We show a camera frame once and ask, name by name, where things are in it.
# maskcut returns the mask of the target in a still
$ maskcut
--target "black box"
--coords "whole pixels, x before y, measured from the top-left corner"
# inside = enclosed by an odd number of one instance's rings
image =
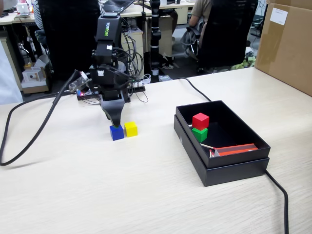
[[[198,113],[209,116],[203,144],[221,148],[253,143],[258,150],[209,158],[209,149],[200,145],[189,127]],[[175,131],[205,186],[260,176],[268,166],[270,146],[222,101],[178,106]]]

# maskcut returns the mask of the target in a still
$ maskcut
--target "blue cube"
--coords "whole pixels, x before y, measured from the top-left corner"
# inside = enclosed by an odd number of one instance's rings
[[[120,140],[124,138],[123,129],[121,125],[119,125],[118,127],[112,125],[109,126],[109,128],[111,129],[111,136],[113,140]]]

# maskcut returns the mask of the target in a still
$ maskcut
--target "metal pole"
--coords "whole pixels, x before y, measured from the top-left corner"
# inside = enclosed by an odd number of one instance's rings
[[[152,35],[151,35],[151,83],[159,82],[159,40],[161,32],[159,30],[159,6],[160,0],[151,0],[152,9]]]

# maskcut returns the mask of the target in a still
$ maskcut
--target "chair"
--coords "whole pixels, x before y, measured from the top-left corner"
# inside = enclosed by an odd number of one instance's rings
[[[257,4],[257,0],[212,0],[202,45],[196,55],[199,60],[198,73],[203,72],[204,68],[233,66],[243,62]],[[187,27],[187,30],[195,33],[198,45],[200,33],[192,27]]]
[[[68,79],[75,69],[88,71],[96,49],[98,0],[38,0],[53,79]]]

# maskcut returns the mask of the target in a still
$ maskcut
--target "cardboard box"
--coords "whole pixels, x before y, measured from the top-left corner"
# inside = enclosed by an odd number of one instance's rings
[[[312,1],[311,0],[267,0],[267,3],[275,3],[285,6],[294,6],[304,9],[312,10]]]
[[[21,82],[25,94],[33,94],[49,91],[49,79],[43,78],[42,81],[23,81]]]
[[[312,96],[312,1],[269,2],[255,67]]]

